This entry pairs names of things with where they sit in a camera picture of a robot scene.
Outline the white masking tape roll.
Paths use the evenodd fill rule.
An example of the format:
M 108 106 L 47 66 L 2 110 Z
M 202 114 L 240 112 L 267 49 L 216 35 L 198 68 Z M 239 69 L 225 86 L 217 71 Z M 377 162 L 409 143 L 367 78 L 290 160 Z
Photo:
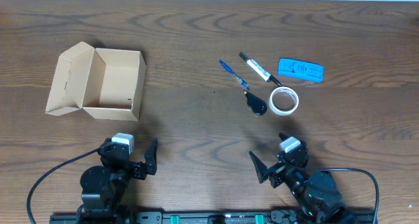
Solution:
M 272 91 L 268 104 L 276 115 L 288 116 L 299 106 L 299 96 L 292 88 L 280 86 Z

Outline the blue plastic case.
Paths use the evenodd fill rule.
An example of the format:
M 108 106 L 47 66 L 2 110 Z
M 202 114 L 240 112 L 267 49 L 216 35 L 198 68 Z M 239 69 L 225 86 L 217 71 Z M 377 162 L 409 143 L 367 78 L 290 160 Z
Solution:
M 281 58 L 278 62 L 278 75 L 321 83 L 323 66 L 312 62 L 304 62 L 289 58 Z

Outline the cardboard box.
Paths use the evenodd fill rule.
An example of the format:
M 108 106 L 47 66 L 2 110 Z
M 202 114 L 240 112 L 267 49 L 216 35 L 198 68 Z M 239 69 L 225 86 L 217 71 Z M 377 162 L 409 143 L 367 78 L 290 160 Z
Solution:
M 140 51 L 80 42 L 58 58 L 45 113 L 82 109 L 95 119 L 138 121 L 146 69 Z

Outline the black and white marker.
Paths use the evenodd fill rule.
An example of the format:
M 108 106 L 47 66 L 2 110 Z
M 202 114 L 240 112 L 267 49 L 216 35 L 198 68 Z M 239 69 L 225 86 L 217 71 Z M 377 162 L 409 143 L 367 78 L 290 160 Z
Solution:
M 258 62 L 256 62 L 254 59 L 249 58 L 245 53 L 241 52 L 239 53 L 239 56 L 241 59 L 243 59 L 246 64 L 252 68 L 259 76 L 263 78 L 266 82 L 273 82 L 277 86 L 282 86 L 281 82 L 277 80 L 271 73 L 269 73 L 264 67 L 262 67 Z

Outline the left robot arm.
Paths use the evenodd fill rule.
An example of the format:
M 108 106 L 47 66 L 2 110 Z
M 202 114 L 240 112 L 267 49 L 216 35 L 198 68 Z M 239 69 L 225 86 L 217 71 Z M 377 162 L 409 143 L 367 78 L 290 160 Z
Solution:
M 107 138 L 98 148 L 101 166 L 87 169 L 81 176 L 82 208 L 77 223 L 135 223 L 136 215 L 122 204 L 132 179 L 144 180 L 157 171 L 154 140 L 144 154 L 143 162 L 130 160 L 134 148 L 131 141 Z

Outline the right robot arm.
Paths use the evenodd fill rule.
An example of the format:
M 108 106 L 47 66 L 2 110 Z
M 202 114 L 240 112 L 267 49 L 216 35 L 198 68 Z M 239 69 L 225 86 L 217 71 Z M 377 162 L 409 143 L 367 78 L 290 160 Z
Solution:
M 279 134 L 282 142 L 278 162 L 267 167 L 253 152 L 249 155 L 259 183 L 270 181 L 273 188 L 285 184 L 299 203 L 305 221 L 312 223 L 357 223 L 355 215 L 342 202 L 342 195 L 329 172 L 308 172 L 305 141 Z

